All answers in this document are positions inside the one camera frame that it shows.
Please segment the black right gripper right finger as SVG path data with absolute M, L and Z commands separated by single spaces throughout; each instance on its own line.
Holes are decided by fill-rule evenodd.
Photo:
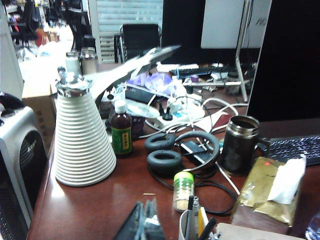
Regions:
M 164 240 L 165 234 L 158 218 L 157 199 L 147 200 L 143 212 L 142 240 Z

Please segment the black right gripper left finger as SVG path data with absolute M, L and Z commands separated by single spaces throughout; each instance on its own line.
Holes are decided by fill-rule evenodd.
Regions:
M 137 201 L 113 239 L 139 240 L 144 228 L 144 219 L 143 203 Z

